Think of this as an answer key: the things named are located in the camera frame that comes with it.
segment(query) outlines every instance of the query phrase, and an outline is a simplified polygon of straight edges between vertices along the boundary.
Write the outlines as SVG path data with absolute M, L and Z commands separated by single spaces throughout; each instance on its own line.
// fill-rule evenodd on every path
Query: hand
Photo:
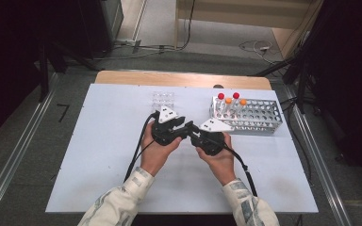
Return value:
M 143 135 L 141 149 L 145 149 L 154 139 L 152 138 L 152 125 L 151 121 L 147 126 L 145 133 Z M 171 144 L 166 146 L 161 146 L 160 144 L 153 142 L 151 143 L 145 151 L 142 153 L 142 159 L 140 161 L 140 167 L 145 171 L 149 172 L 152 176 L 156 176 L 158 171 L 166 163 L 167 157 L 172 153 L 176 148 L 178 148 L 182 138 L 177 137 Z
M 224 141 L 227 146 L 232 149 L 231 137 L 227 133 L 224 133 Z M 201 148 L 196 148 L 196 151 L 199 157 L 210 166 L 214 176 L 216 176 L 222 186 L 227 185 L 237 178 L 234 172 L 234 156 L 229 151 L 222 149 L 222 151 L 215 156 L 205 154 L 205 151 Z

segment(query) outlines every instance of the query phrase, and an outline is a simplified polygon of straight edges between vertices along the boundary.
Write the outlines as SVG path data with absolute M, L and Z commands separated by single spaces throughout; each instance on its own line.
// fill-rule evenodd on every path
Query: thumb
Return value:
M 176 148 L 178 148 L 178 146 L 181 143 L 182 138 L 181 137 L 177 137 L 175 140 L 173 140 L 172 143 L 168 144 L 166 147 L 167 149 L 170 151 L 170 153 L 172 151 L 174 151 Z

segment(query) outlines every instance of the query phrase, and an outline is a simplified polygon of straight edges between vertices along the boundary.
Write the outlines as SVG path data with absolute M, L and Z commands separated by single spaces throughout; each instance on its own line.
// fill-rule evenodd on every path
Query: person's left hand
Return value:
M 142 143 L 140 145 L 143 150 L 147 147 L 154 139 L 152 138 L 152 125 L 151 121 L 147 126 L 143 135 Z M 171 144 L 167 146 L 161 146 L 160 144 L 153 142 L 149 147 L 143 151 L 140 161 L 140 167 L 145 171 L 149 172 L 152 176 L 156 176 L 158 171 L 164 166 L 170 153 L 178 148 L 182 138 L 177 137 Z

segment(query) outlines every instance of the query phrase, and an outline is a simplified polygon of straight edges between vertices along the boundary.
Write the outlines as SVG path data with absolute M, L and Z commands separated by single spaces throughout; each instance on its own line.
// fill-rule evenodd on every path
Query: white sleeve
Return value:
M 131 225 L 155 178 L 142 168 L 136 168 L 123 186 L 114 187 L 99 197 L 85 213 L 78 226 Z
M 231 205 L 238 226 L 279 225 L 272 208 L 265 201 L 253 196 L 240 179 L 223 186 L 222 191 Z

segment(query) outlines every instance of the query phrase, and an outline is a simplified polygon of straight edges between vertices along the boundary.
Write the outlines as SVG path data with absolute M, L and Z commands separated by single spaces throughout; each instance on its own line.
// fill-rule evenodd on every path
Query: cuff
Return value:
M 128 179 L 124 182 L 123 187 L 133 196 L 138 198 L 138 201 L 145 198 L 146 193 L 154 182 L 153 177 L 149 172 L 140 167 L 136 167 Z
M 240 200 L 245 200 L 246 197 L 252 195 L 246 185 L 239 178 L 223 186 L 222 192 L 232 209 L 235 209 L 240 205 Z

